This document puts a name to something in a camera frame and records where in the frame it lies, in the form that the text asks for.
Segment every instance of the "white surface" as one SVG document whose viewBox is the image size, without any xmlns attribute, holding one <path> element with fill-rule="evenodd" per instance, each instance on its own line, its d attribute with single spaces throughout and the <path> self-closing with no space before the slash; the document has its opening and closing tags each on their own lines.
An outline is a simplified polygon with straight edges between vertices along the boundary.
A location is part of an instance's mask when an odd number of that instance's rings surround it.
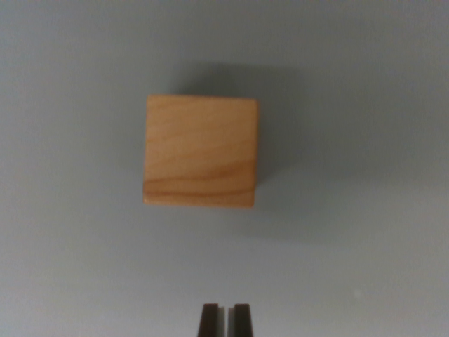
<svg viewBox="0 0 449 337">
<path fill-rule="evenodd" d="M 195 336 L 218 302 L 257 337 L 447 336 L 448 16 L 0 4 L 0 335 Z M 261 99 L 254 210 L 142 204 L 146 96 L 182 86 Z"/>
</svg>

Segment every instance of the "wooden block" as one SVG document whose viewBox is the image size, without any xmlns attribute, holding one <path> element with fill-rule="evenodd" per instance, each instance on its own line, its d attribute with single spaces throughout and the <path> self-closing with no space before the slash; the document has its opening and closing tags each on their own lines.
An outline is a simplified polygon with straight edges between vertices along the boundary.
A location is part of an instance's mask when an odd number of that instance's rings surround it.
<svg viewBox="0 0 449 337">
<path fill-rule="evenodd" d="M 257 124 L 253 99 L 149 96 L 144 202 L 251 207 Z"/>
</svg>

